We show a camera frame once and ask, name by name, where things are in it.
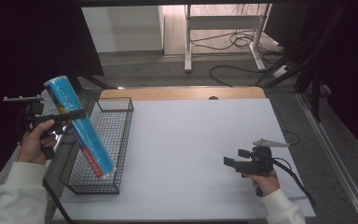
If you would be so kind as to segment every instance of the white tabletop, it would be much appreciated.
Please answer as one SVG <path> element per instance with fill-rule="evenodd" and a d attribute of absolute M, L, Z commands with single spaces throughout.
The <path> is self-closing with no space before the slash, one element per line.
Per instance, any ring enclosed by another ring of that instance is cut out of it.
<path fill-rule="evenodd" d="M 75 195 L 61 202 L 75 220 L 204 221 L 264 218 L 251 180 L 223 164 L 260 138 L 284 143 L 269 99 L 134 101 L 130 140 L 118 195 Z M 287 147 L 273 157 L 296 166 Z M 283 191 L 315 214 L 290 175 L 276 168 Z M 57 210 L 53 220 L 63 220 Z"/>

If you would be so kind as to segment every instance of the wire basket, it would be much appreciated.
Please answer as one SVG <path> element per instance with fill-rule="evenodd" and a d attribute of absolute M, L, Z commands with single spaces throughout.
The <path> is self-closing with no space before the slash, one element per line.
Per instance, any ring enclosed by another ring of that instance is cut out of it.
<path fill-rule="evenodd" d="M 95 176 L 77 144 L 72 146 L 60 180 L 75 194 L 119 194 L 130 135 L 131 98 L 99 99 L 89 117 L 116 170 L 105 179 Z"/>

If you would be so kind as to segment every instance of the white sleeve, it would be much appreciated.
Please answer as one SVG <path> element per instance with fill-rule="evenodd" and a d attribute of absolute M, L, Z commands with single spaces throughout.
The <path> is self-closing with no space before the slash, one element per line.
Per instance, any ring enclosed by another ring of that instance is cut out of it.
<path fill-rule="evenodd" d="M 302 224 L 305 223 L 304 214 L 298 204 L 290 202 L 282 189 L 262 198 L 268 211 L 268 224 Z"/>
<path fill-rule="evenodd" d="M 13 162 L 6 183 L 0 186 L 0 223 L 45 223 L 45 171 L 45 165 Z"/>

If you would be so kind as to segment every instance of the red label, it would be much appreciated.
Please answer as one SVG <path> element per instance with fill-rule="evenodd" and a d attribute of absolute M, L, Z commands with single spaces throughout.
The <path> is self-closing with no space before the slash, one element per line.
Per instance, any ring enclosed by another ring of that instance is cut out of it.
<path fill-rule="evenodd" d="M 86 157 L 86 160 L 89 162 L 89 165 L 91 166 L 92 171 L 97 177 L 103 176 L 103 171 L 101 170 L 101 167 L 98 165 L 97 161 L 92 156 L 90 149 L 88 147 L 84 147 L 81 150 Z"/>

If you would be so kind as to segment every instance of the hand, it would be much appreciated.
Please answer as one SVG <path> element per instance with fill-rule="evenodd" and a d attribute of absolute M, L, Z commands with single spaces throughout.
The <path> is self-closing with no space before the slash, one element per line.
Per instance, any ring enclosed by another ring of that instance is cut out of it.
<path fill-rule="evenodd" d="M 25 133 L 22 137 L 20 155 L 17 161 L 30 162 L 36 164 L 46 164 L 46 156 L 41 151 L 41 147 L 54 147 L 57 143 L 56 135 L 51 133 L 44 139 L 40 139 L 44 131 L 48 131 L 54 124 L 50 119 L 40 123 L 31 133 Z"/>
<path fill-rule="evenodd" d="M 263 197 L 281 188 L 275 170 L 272 170 L 268 174 L 268 176 L 249 175 L 249 174 L 243 174 L 243 175 L 252 179 L 253 186 L 255 188 L 261 188 L 261 190 L 263 191 Z"/>

